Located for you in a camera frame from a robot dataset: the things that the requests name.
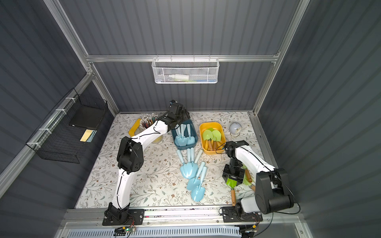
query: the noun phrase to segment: blue plastic bin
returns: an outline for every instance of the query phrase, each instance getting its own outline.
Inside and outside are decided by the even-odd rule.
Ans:
[[[186,145],[186,146],[178,146],[178,145],[176,145],[176,143],[174,142],[174,139],[175,139],[175,137],[176,137],[176,131],[175,130],[171,130],[172,131],[172,139],[173,139],[173,143],[174,143],[174,145],[177,147],[177,149],[179,149],[179,150],[186,150],[186,149],[188,149],[188,148],[192,148],[192,147],[195,147],[196,146],[196,144],[197,144],[197,142],[199,141],[199,138],[198,138],[198,136],[197,136],[197,133],[196,133],[196,130],[194,129],[194,126],[193,126],[193,122],[192,122],[192,120],[191,119],[189,119],[189,120],[186,120],[186,121],[184,121],[182,124],[190,124],[190,135],[191,136],[194,136],[194,139],[196,140],[196,142],[194,143],[194,144],[190,144],[190,145]],[[188,129],[185,129],[185,131],[184,131],[184,136],[185,137],[188,137]]]

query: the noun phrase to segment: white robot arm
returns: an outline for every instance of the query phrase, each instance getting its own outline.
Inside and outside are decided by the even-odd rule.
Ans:
[[[242,163],[256,175],[255,196],[241,199],[240,204],[237,203],[238,210],[242,209],[245,213],[261,211],[267,214],[294,206],[291,191],[284,185],[288,184],[288,174],[284,169],[277,169],[268,164],[246,141],[226,142],[224,149],[231,159],[230,164],[224,169],[224,179],[242,181]]]
[[[159,136],[175,129],[177,124],[181,124],[189,118],[189,112],[184,106],[172,100],[169,110],[152,126],[132,138],[122,138],[117,155],[119,167],[117,189],[105,212],[105,218],[112,216],[120,224],[127,222],[130,217],[128,209],[131,187],[135,181],[136,172],[143,165],[143,151]]]
[[[159,136],[164,135],[168,131],[168,125],[163,121],[158,120],[152,126],[148,127],[146,130],[140,134],[132,137],[132,141],[135,143],[140,143],[142,145],[142,151],[144,151],[149,144],[152,143]],[[130,192],[132,183],[135,181],[137,172],[130,172],[124,168],[119,168],[119,180],[117,184],[117,189],[115,191],[114,198],[111,203],[119,209],[123,209],[130,203]]]

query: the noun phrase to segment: floral tablecloth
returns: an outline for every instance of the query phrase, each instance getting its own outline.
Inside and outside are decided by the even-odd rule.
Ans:
[[[90,173],[85,187],[78,199],[76,208],[106,208],[112,200],[118,179],[116,155],[122,137],[143,114],[118,114],[104,141],[102,149]],[[224,128],[227,141],[246,140],[252,149],[262,156],[258,141],[254,134],[247,112],[207,112],[190,113],[191,120],[198,132],[199,141],[195,152],[201,148],[199,135],[200,124],[209,121],[219,122]],[[240,136],[231,137],[229,126],[233,122],[242,125]],[[176,154],[171,133],[163,135],[158,144],[150,144],[144,151],[144,164],[137,174],[130,196],[131,207],[147,206],[189,206],[231,204],[230,188],[222,178],[223,168],[229,163],[226,155],[203,155],[208,172],[203,186],[205,196],[200,202],[191,199],[190,191],[186,189],[188,179],[180,173],[180,160]],[[235,187],[236,197],[252,196],[253,191],[244,184]]]

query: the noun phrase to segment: wall-mounted basket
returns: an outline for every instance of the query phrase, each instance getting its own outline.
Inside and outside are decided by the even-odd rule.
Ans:
[[[58,115],[47,128],[36,130],[26,143],[42,159],[80,163],[108,109],[102,98],[77,94],[68,99],[63,109],[52,110]],[[90,139],[80,141],[87,129],[93,130]]]
[[[219,61],[173,62],[152,60],[155,83],[217,83]]]

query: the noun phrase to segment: mounting plate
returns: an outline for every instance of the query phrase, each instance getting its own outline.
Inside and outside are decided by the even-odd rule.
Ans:
[[[239,219],[237,217],[237,213],[235,211],[235,207],[233,206],[230,206],[230,207],[221,207],[221,211],[222,211],[222,214],[225,214],[225,216],[223,216],[224,218],[224,222],[226,223],[229,223],[229,222],[261,222],[263,221],[263,218],[262,218],[262,213],[261,212],[252,212],[252,213],[249,213],[249,215],[247,216],[247,218],[245,218],[244,220],[243,219]]]
[[[141,225],[143,224],[143,218],[144,218],[144,209],[129,209],[128,213],[134,218],[134,225]],[[132,220],[129,219],[124,224],[121,224],[117,219],[115,219],[111,214],[109,214],[109,211],[106,210],[104,213],[104,218],[102,225],[125,225],[129,226],[132,224]]]

